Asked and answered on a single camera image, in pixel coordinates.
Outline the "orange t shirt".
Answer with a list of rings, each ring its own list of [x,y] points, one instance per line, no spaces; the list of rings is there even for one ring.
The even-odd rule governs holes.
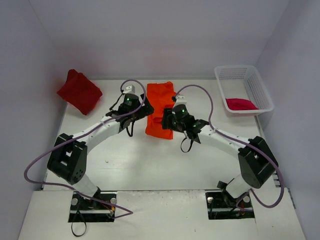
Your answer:
[[[176,94],[174,85],[171,81],[165,83],[148,83],[147,98],[151,106],[154,108],[153,114],[147,117],[147,125],[145,133],[149,136],[172,140],[173,131],[162,128],[162,119],[165,108],[172,108],[174,102],[172,97]]]

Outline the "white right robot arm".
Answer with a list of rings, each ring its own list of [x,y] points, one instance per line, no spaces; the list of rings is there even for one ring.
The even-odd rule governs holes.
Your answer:
[[[278,162],[266,141],[256,136],[245,139],[224,131],[214,130],[209,122],[195,119],[184,104],[165,108],[161,121],[163,129],[180,132],[190,143],[208,145],[234,157],[240,167],[240,174],[229,183],[219,182],[221,200],[233,206],[249,189],[259,189],[275,172]]]

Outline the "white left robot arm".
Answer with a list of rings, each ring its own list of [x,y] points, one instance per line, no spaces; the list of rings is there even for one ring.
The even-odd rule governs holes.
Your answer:
[[[121,96],[123,102],[118,109],[110,110],[96,124],[77,134],[60,134],[47,163],[47,169],[65,180],[68,188],[84,194],[81,202],[89,210],[99,206],[101,190],[86,175],[87,155],[106,139],[154,112],[145,94]]]

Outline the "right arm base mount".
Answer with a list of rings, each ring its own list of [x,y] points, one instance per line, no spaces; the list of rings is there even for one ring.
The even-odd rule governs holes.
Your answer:
[[[249,192],[245,192],[238,198],[232,198],[225,190],[226,186],[225,182],[219,181],[218,189],[205,191],[208,219],[254,219],[255,214]]]

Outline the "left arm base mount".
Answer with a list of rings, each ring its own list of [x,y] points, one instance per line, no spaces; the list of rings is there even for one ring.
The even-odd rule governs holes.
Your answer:
[[[73,193],[69,208],[69,223],[113,223],[115,208]]]

